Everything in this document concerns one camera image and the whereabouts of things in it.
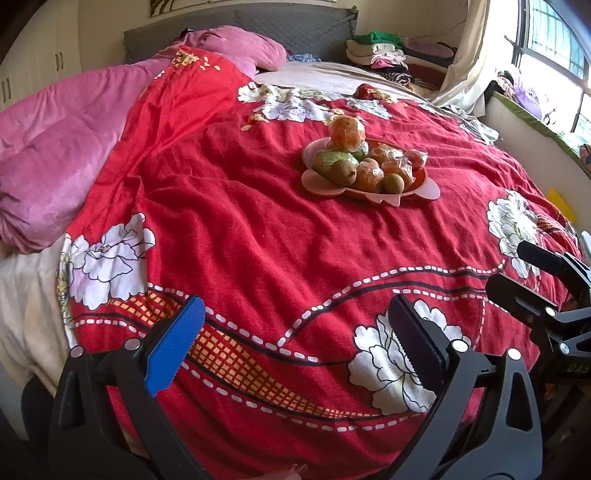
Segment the beige curtain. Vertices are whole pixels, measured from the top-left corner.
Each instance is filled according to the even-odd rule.
[[[436,106],[457,105],[474,116],[484,115],[482,94],[495,78],[496,49],[504,39],[503,11],[511,0],[470,0],[456,59],[433,100]]]

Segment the cable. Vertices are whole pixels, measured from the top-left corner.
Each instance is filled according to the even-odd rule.
[[[434,37],[435,35],[446,35],[448,33],[453,32],[460,25],[466,23],[467,20],[468,20],[468,18],[466,18],[466,19],[462,20],[461,22],[455,24],[453,27],[445,28],[445,29],[440,30],[439,32],[435,32],[435,33],[429,33],[427,35],[421,35],[420,37],[414,37],[414,38],[411,38],[411,40],[416,40],[418,38]]]

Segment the windowsill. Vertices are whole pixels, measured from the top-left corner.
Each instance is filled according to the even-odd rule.
[[[579,157],[579,152],[573,150],[559,134],[552,131],[547,125],[538,120],[531,113],[525,110],[521,105],[518,105],[510,98],[507,98],[506,96],[501,95],[498,92],[494,92],[493,96],[497,100],[499,100],[504,106],[506,106],[509,110],[511,110],[512,113],[514,113],[517,117],[523,120],[529,127],[536,130],[539,134],[554,140],[554,142],[560,147],[560,149],[563,150],[564,153],[566,153],[570,158],[572,158],[580,167],[580,169],[585,172],[585,175],[587,175],[591,179],[591,171],[585,166],[585,164]]]

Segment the window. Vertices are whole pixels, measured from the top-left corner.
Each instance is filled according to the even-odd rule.
[[[537,93],[547,95],[539,100],[541,104],[548,101],[548,126],[557,133],[575,132],[591,142],[591,79],[583,49],[545,0],[512,1],[518,3],[517,27],[508,21],[505,38],[513,47],[513,64]]]

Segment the green towel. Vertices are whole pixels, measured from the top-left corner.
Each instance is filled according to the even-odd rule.
[[[355,37],[357,43],[363,45],[374,45],[375,43],[391,43],[402,47],[402,38],[398,35],[392,35],[391,33],[382,32],[380,30],[373,31],[367,35],[357,35]]]

